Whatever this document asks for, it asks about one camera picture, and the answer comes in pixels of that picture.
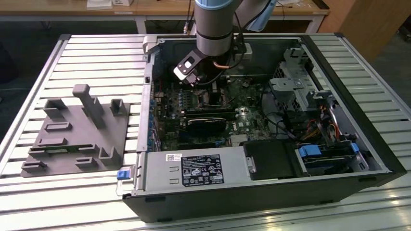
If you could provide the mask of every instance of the black cable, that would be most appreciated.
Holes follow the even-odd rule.
[[[212,80],[210,80],[207,83],[198,83],[198,85],[199,85],[199,86],[206,86],[206,85],[208,85],[208,84],[212,84],[212,83],[214,83],[214,81],[216,81],[216,80],[218,80],[218,78],[222,76],[222,74],[224,73],[224,71],[226,71],[226,70],[222,70],[222,71],[219,72],[219,74],[214,77],[214,79],[212,79]]]
[[[190,18],[190,23],[192,23],[192,19],[194,19],[194,11],[195,11],[195,8],[192,9],[191,18]]]
[[[246,42],[244,42],[243,29],[242,29],[242,26],[240,26],[239,16],[238,16],[236,12],[234,12],[234,15],[236,17],[236,21],[238,21],[238,25],[239,25],[239,37],[240,37],[242,46],[244,46]],[[243,47],[243,52],[242,52],[239,60],[236,61],[236,63],[232,66],[230,66],[227,68],[227,70],[235,68],[240,64],[240,62],[243,61],[243,58],[244,58],[244,54],[246,54],[246,50],[244,50],[244,47]]]
[[[199,83],[198,85],[199,85],[199,86],[206,86],[206,85],[208,85],[208,84],[214,83],[214,81],[216,81],[216,80],[218,80],[218,78],[222,76],[223,72],[224,72],[224,70],[223,70],[223,71],[220,71],[220,72],[219,72],[219,74],[214,77],[214,79],[212,79],[212,80],[210,80],[207,83]]]
[[[264,6],[264,8],[263,8],[263,10],[260,11],[260,13],[258,13],[256,16],[244,24],[243,30],[247,29],[247,26],[248,26],[248,25],[255,21],[255,19],[256,19],[258,17],[260,17],[260,15],[264,13],[267,7],[270,6],[270,3],[271,3],[271,0],[268,0],[266,6]]]
[[[187,23],[190,18],[190,9],[191,9],[191,0],[188,0],[188,10],[187,10],[187,20],[186,20]]]
[[[263,95],[264,95],[264,90],[266,90],[266,87],[263,87],[263,92],[262,92],[262,97],[260,97],[260,104],[262,104],[262,114],[263,114],[263,117],[267,119],[267,121],[276,127],[275,129],[280,129],[287,135],[288,135],[288,137],[292,139],[292,140],[295,140],[295,141],[300,141],[298,138],[296,138],[296,136],[294,136],[292,135],[292,133],[286,129],[286,128],[283,128],[282,126],[279,126],[279,124],[276,123],[276,122],[274,122],[268,117],[267,117],[267,115],[270,115],[271,113],[274,113],[274,112],[271,112],[271,113],[268,113],[268,114],[264,114],[264,111],[263,111]]]
[[[276,3],[282,5],[282,6],[276,6],[276,7],[282,7],[282,10],[283,10],[283,21],[284,21],[286,20],[284,8],[292,8],[292,6],[284,6],[279,1]]]

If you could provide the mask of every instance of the aluminum work table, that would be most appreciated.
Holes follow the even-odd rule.
[[[20,177],[20,167],[47,116],[41,110],[45,101],[61,97],[65,105],[80,105],[71,94],[75,84],[87,83],[91,95],[98,96],[102,103],[123,98],[132,104],[123,165],[135,164],[146,67],[143,38],[144,35],[73,35],[59,40],[0,145],[0,230],[364,231],[411,228],[410,173],[338,203],[170,223],[139,220],[122,201],[122,195],[134,185],[131,180],[118,182],[118,171]],[[344,38],[334,34],[312,34],[311,38],[410,171],[410,108]]]

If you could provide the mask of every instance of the white paper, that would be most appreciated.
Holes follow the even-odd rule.
[[[278,2],[283,5],[299,3],[302,0],[278,0]]]

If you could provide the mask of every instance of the cable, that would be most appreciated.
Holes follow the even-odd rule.
[[[286,20],[284,8],[292,8],[292,6],[284,6],[279,1],[276,3],[282,5],[282,6],[276,6],[276,7],[282,7],[282,10],[283,10],[283,21],[284,21]]]
[[[199,85],[199,86],[206,86],[206,85],[214,83],[214,81],[216,81],[218,78],[222,76],[223,72],[224,72],[224,70],[220,71],[219,74],[215,76],[215,78],[214,78],[212,80],[210,80],[207,83],[199,83],[198,85]]]
[[[248,26],[248,25],[255,21],[255,19],[256,19],[258,17],[260,17],[260,15],[264,13],[267,7],[270,6],[270,3],[271,3],[271,0],[268,0],[266,6],[264,6],[264,8],[263,8],[263,10],[260,11],[260,13],[258,13],[256,16],[254,16],[254,18],[244,24],[243,30],[247,29],[247,26]]]
[[[242,40],[242,46],[244,46],[244,36],[243,36],[243,29],[242,29],[242,26],[240,26],[239,16],[238,16],[236,12],[234,12],[234,15],[236,17],[236,21],[238,21],[238,25],[239,25],[239,37],[240,37],[240,40]],[[220,65],[220,64],[218,64],[216,61],[214,61],[212,64],[215,65],[215,67],[218,69],[230,70],[230,69],[235,68],[240,64],[240,62],[243,61],[243,58],[244,58],[244,54],[246,54],[246,50],[243,50],[240,58],[239,58],[239,60],[236,61],[236,63],[232,66]]]
[[[188,10],[187,10],[187,20],[186,20],[186,22],[188,22],[188,18],[190,18],[190,9],[191,9],[191,0],[188,0]]]
[[[188,30],[191,31],[192,29],[192,26],[194,26],[194,11],[195,11],[195,8],[192,9],[192,13],[191,13],[191,18],[190,18],[190,22],[188,22]]]
[[[190,26],[190,21],[188,21],[188,18],[190,18],[190,9],[191,9],[191,0],[188,0],[188,10],[187,10],[187,20],[186,20],[186,24],[184,24],[184,35],[187,35],[188,33],[188,26]]]
[[[216,81],[218,78],[222,76],[222,74],[224,73],[224,71],[226,71],[226,70],[222,70],[222,71],[219,72],[219,74],[214,77],[214,79],[210,80],[207,83],[198,83],[198,85],[199,85],[199,86],[206,86],[206,85],[208,85],[208,84],[212,84],[214,81]]]

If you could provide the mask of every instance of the metal bracket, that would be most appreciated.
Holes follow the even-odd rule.
[[[156,35],[147,35],[143,39],[143,52],[144,54],[151,54],[156,51],[158,37]]]

